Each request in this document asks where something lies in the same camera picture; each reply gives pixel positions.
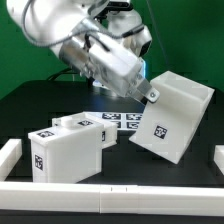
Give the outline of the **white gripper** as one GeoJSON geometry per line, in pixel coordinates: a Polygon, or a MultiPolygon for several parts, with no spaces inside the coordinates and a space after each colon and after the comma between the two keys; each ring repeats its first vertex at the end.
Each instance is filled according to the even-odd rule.
{"type": "Polygon", "coordinates": [[[142,62],[130,50],[104,34],[84,35],[87,60],[81,72],[92,77],[121,97],[131,96],[137,90],[141,103],[155,103],[160,93],[146,79],[137,86],[137,75],[142,62]]]}

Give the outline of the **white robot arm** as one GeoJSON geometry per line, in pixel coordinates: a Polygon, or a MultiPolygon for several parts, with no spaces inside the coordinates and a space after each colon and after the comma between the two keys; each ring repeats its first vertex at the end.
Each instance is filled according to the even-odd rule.
{"type": "Polygon", "coordinates": [[[159,92],[141,74],[152,42],[130,0],[6,0],[26,39],[49,48],[82,75],[121,97],[154,103],[159,92]]]}

